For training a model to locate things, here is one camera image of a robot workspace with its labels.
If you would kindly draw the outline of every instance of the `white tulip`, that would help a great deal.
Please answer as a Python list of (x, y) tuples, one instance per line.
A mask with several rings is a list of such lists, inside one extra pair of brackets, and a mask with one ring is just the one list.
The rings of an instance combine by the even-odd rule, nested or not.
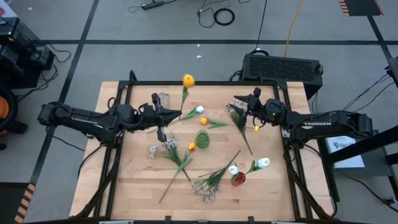
[(195, 111), (196, 111), (197, 113), (202, 113), (204, 110), (205, 110), (205, 109), (204, 109), (204, 107), (202, 107), (202, 106), (198, 106), (198, 107), (195, 108)]
[(239, 169), (237, 166), (230, 166), (228, 168), (228, 171), (232, 174), (232, 175), (236, 175), (239, 172)]
[(269, 163), (270, 163), (270, 160), (268, 158), (262, 158), (257, 161), (257, 166), (262, 169), (262, 168), (267, 167), (269, 165)]

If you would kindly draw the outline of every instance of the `wooden table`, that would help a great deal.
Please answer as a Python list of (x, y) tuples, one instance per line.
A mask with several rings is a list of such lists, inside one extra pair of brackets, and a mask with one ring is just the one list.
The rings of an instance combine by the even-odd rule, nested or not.
[[(118, 82), (104, 82), (99, 93), (96, 111), (107, 110), (107, 101), (116, 96)], [(261, 101), (274, 98), (271, 86), (260, 86)], [(192, 108), (202, 105), (205, 111), (201, 117), (209, 117), (232, 123), (224, 106), (234, 95), (248, 95), (254, 86), (201, 86), (189, 89), (190, 95), (183, 107), (183, 114)], [(309, 113), (308, 103), (302, 83), (288, 83), (289, 98), (292, 109), (299, 113)], [(170, 108), (180, 108), (181, 86), (133, 86), (130, 104), (139, 105), (151, 102), (151, 94), (166, 92), (170, 95)], [(199, 116), (178, 121), (165, 128), (166, 134), (173, 131), (178, 140), (178, 151), (183, 155), (190, 142), (195, 140), (197, 132), (205, 129), (209, 133), (210, 145), (205, 150), (197, 149), (192, 153), (193, 161), (186, 168), (187, 174), (196, 179), (199, 175), (218, 170), (228, 164), (232, 157), (241, 150), (235, 159), (239, 169), (248, 170), (251, 161), (268, 157), (271, 163), (268, 168), (248, 174), (246, 182), (233, 187), (231, 174), (226, 173), (216, 193), (216, 201), (205, 204), (201, 195), (195, 195), (189, 181), (181, 172), (161, 203), (158, 203), (165, 188), (176, 172), (177, 166), (168, 159), (158, 155), (149, 157), (149, 148), (159, 144), (156, 132), (150, 129), (134, 134), (126, 133), (121, 154), (118, 180), (113, 202), (111, 219), (115, 220), (164, 220), (170, 215), (172, 220), (213, 220), (231, 221), (247, 220), (253, 216), (255, 221), (293, 221), (294, 212), (288, 183), (288, 175), (283, 155), (280, 128), (265, 125), (255, 134), (252, 129), (246, 130), (246, 137), (253, 151), (250, 155), (246, 144), (235, 127), (207, 129), (199, 123)], [(317, 148), (316, 141), (309, 145)], [(98, 141), (88, 140), (85, 156), (98, 147)], [(77, 183), (75, 197), (70, 215), (76, 215), (90, 200), (100, 179), (104, 160), (104, 149), (98, 151), (83, 166)], [(308, 190), (323, 209), (333, 213), (326, 178), (321, 159), (311, 150), (302, 149), (302, 163), (305, 171)], [(302, 194), (297, 188), (300, 211), (305, 216)], [(104, 214), (108, 191), (104, 193), (101, 213)]]

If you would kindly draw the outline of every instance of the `red vase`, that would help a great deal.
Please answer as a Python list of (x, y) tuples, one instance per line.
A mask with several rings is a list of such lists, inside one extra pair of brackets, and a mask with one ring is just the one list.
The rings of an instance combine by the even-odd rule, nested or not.
[(246, 180), (246, 176), (244, 175), (244, 173), (238, 172), (235, 179), (231, 180), (231, 184), (233, 186), (239, 186), (239, 185), (243, 184), (245, 180)]

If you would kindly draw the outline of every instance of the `gray floor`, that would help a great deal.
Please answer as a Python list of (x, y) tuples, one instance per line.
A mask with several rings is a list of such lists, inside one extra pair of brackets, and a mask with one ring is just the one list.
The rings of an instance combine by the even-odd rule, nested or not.
[[(228, 27), (215, 25), (210, 29), (198, 25), (196, 15), (202, 1), (179, 0), (158, 9), (134, 14), (132, 5), (149, 0), (99, 0), (89, 40), (176, 40), (176, 39), (250, 39), (257, 38), (264, 1), (238, 4), (231, 0), (236, 20)], [(386, 40), (398, 40), (398, 3), (378, 0), (384, 16), (375, 17)], [(79, 40), (93, 0), (13, 0), (12, 9), (41, 38), (46, 40)], [(269, 0), (261, 39), (284, 40), (299, 1)], [(211, 22), (203, 15), (203, 23)], [(346, 17), (338, 1), (305, 0), (292, 31), (292, 40), (377, 40), (365, 17)], [(55, 45), (70, 50), (76, 45)], [(66, 103), (88, 110), (95, 108), (101, 82), (125, 80), (133, 69), (140, 80), (180, 80), (191, 73), (198, 80), (226, 80), (241, 68), (243, 56), (253, 45), (85, 45), (75, 70)], [(260, 45), (271, 55), (283, 56), (284, 45)], [(398, 55), (398, 46), (389, 46)], [(384, 73), (386, 59), (378, 45), (290, 45), (289, 57), (316, 59), (325, 68), (323, 87), (319, 92), (318, 110), (342, 109), (352, 98), (372, 85)], [(49, 88), (38, 91), (20, 104), (19, 119), (29, 125), (21, 136), (1, 139), (8, 150), (0, 152), (0, 182), (28, 182), (45, 137), (44, 127), (36, 122), (41, 104), (58, 99), (72, 58), (58, 64), (58, 78)], [(370, 101), (390, 81), (373, 88), (351, 109)], [(395, 110), (396, 88), (389, 87), (375, 102), (362, 110), (381, 131), (398, 123)], [(61, 136), (77, 146), (85, 147), (82, 134), (57, 128)], [(398, 145), (387, 147), (398, 152)], [(83, 153), (53, 139), (45, 160), (26, 221), (66, 218), (76, 187), (77, 169)], [(382, 177), (362, 179), (382, 197), (392, 196), (388, 180)], [(342, 220), (368, 223), (395, 223), (398, 215), (377, 201), (366, 189), (345, 177), (336, 175), (341, 202), (337, 217)]]

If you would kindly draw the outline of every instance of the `orange object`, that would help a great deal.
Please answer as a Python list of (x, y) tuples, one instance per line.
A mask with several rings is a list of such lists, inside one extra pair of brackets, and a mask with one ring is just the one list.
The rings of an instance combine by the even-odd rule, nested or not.
[(195, 85), (195, 79), (190, 74), (185, 74), (183, 78), (183, 85), (185, 88), (190, 88)]
[[(10, 107), (6, 99), (0, 96), (0, 118), (4, 119), (7, 117), (8, 112), (10, 111)], [(7, 130), (3, 130), (0, 132), (0, 135), (6, 134)]]
[(193, 152), (195, 150), (195, 143), (191, 142), (188, 147), (189, 151)]
[(199, 121), (201, 124), (204, 124), (204, 125), (206, 125), (208, 122), (207, 118), (200, 118)]

